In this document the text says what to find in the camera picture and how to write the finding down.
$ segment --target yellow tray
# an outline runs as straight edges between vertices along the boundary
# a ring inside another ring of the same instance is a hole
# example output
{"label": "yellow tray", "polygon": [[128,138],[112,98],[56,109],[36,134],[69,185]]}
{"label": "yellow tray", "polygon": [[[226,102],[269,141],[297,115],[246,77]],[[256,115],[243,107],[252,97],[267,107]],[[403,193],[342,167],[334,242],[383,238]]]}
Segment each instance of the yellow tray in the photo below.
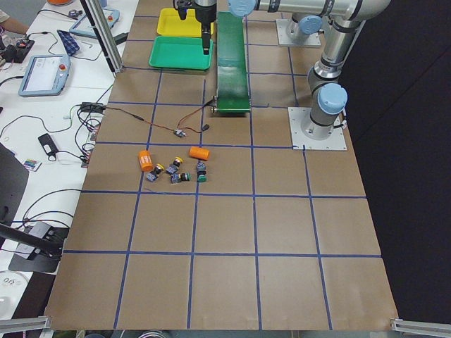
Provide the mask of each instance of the yellow tray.
{"label": "yellow tray", "polygon": [[[213,34],[213,23],[210,30]],[[156,32],[165,37],[201,37],[200,22],[196,20],[194,9],[188,9],[186,20],[181,20],[174,8],[163,8]]]}

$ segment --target metal bracket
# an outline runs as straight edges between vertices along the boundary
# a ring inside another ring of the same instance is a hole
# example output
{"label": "metal bracket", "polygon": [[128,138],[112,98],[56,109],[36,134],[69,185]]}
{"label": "metal bracket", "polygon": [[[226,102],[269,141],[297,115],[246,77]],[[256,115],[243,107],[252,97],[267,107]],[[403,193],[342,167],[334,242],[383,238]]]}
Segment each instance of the metal bracket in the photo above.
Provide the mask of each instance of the metal bracket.
{"label": "metal bracket", "polygon": [[448,324],[409,322],[402,319],[392,319],[391,326],[393,331],[398,332],[434,337],[451,337],[451,325]]}
{"label": "metal bracket", "polygon": [[277,27],[277,36],[279,38],[279,44],[281,46],[288,47],[305,47],[305,48],[320,48],[321,41],[319,39],[318,33],[314,33],[310,35],[306,40],[300,42],[297,40],[291,39],[287,36],[287,26],[290,24],[291,19],[277,19],[276,27]]}
{"label": "metal bracket", "polygon": [[50,318],[46,316],[38,318],[0,320],[0,334],[49,328]]}
{"label": "metal bracket", "polygon": [[[291,140],[293,149],[299,150],[347,150],[345,136],[342,128],[332,131],[329,138],[317,141],[306,136],[301,130],[301,122],[304,116],[310,114],[310,107],[288,107],[290,117]],[[335,120],[335,124],[340,124],[340,119]]]}

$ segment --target orange cylinder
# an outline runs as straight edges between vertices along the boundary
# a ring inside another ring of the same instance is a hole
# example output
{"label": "orange cylinder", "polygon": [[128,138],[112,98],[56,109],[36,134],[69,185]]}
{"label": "orange cylinder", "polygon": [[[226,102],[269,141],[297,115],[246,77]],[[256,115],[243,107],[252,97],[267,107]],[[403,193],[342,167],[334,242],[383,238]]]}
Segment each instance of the orange cylinder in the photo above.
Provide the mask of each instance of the orange cylinder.
{"label": "orange cylinder", "polygon": [[210,150],[200,148],[198,146],[192,146],[190,149],[190,156],[198,158],[199,160],[207,161],[210,157]]}
{"label": "orange cylinder", "polygon": [[147,172],[154,169],[152,159],[150,158],[150,152],[148,150],[141,150],[138,153],[138,158],[140,160],[141,171]]}

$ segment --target blue cloth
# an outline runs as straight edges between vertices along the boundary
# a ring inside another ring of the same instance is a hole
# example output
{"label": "blue cloth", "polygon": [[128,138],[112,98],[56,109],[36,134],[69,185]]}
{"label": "blue cloth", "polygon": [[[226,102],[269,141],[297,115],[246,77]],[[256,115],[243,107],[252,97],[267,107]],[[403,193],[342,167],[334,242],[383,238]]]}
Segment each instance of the blue cloth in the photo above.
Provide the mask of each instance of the blue cloth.
{"label": "blue cloth", "polygon": [[61,41],[63,42],[64,49],[69,56],[75,55],[80,50],[80,46],[78,46],[75,39],[70,35],[69,32],[64,30],[57,30]]}

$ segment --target metal pole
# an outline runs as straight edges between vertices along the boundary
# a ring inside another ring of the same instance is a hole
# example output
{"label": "metal pole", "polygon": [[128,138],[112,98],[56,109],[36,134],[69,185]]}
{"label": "metal pole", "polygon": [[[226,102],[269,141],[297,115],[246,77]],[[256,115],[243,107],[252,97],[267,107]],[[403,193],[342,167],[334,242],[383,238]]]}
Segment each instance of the metal pole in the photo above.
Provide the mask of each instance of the metal pole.
{"label": "metal pole", "polygon": [[119,55],[116,42],[111,29],[106,22],[104,11],[98,0],[80,0],[83,10],[99,40],[101,50],[104,52],[106,62],[111,72],[120,73],[123,70],[123,62]]}
{"label": "metal pole", "polygon": [[0,320],[0,334],[50,328],[48,317]]}
{"label": "metal pole", "polygon": [[451,325],[448,324],[409,322],[402,319],[392,319],[391,325],[392,330],[398,332],[422,334],[434,337],[451,337]]}

